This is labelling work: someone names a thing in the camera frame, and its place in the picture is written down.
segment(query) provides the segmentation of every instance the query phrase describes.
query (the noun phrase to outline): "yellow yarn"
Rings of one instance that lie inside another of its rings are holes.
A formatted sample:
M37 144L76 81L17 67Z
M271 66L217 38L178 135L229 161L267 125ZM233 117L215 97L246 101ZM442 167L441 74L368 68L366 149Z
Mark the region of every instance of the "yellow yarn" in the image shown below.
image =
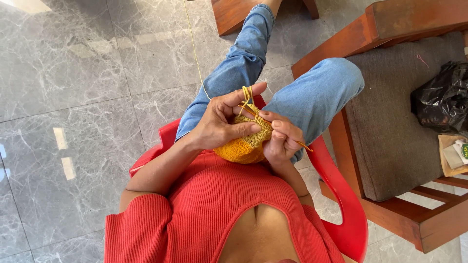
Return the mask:
M263 155L262 143L263 141L269 140L271 138L271 132L273 131L271 125L258 116L258 112L260 110L254 104L254 100L252 98L252 87L249 88L242 87L245 96L243 106L248 106L255 112L255 119L252 120L242 114L239 114L234 118L234 121L231 124L256 122L262 128L262 130L242 138L231 140L227 144L214 149L214 152L219 157L231 162L242 164L260 162L265 158Z

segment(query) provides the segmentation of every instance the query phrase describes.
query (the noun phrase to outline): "light blue jeans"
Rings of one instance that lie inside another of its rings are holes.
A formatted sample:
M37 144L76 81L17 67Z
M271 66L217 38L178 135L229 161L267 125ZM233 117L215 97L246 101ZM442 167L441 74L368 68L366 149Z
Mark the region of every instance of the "light blue jeans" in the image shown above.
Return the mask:
M274 24L275 18L267 5L256 5L250 11L226 59L203 82L211 98L255 84L266 63L266 46ZM357 66L344 58L328 58L278 91L263 110L288 117L302 129L308 145L363 88L364 80ZM176 140L195 128L209 102L200 88L182 116ZM302 150L296 152L291 162L299 161L302 155Z

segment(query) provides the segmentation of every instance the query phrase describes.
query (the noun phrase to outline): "red ribbed top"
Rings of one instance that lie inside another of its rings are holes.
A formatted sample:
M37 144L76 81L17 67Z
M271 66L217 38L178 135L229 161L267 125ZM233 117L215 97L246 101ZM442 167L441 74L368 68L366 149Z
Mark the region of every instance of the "red ribbed top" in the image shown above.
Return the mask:
M211 151L199 155L169 199L148 194L106 217L105 263L215 263L231 228L258 204L281 210L302 263L344 263L315 209L260 164L235 164Z

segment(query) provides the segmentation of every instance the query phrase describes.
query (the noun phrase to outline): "orange crochet hook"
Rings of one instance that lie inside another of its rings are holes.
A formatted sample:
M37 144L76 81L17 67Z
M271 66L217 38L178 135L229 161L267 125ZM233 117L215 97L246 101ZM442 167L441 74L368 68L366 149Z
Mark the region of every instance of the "orange crochet hook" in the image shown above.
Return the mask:
M253 116L257 116L257 114L255 112L253 112L251 109L249 108L246 108L244 107L243 105L238 105L239 107L243 108L246 112L252 114ZM269 125L271 125L271 122L265 120L264 118L261 118L264 122L268 123ZM304 147L306 150L310 151L310 152L313 152L313 150L309 149L309 147L307 147L305 144L303 144L302 142L300 141L296 141L300 146Z

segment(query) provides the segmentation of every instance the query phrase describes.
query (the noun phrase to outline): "red plastic chair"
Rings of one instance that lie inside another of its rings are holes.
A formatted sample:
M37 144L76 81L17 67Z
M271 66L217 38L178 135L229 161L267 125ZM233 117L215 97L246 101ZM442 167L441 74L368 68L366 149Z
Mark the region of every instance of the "red plastic chair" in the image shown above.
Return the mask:
M255 105L260 109L266 105L260 95L255 96L254 100ZM132 168L130 168L130 177L174 144L179 122L180 119L175 120L159 129L161 143L149 149L136 161ZM340 225L335 225L324 220L322 222L340 252L352 260L362 263L366 255L368 233L367 219L361 203L351 187L341 176L325 146L322 136L315 139L308 147L314 151L313 153L306 151L310 161L333 195L335 195L343 217L343 222Z

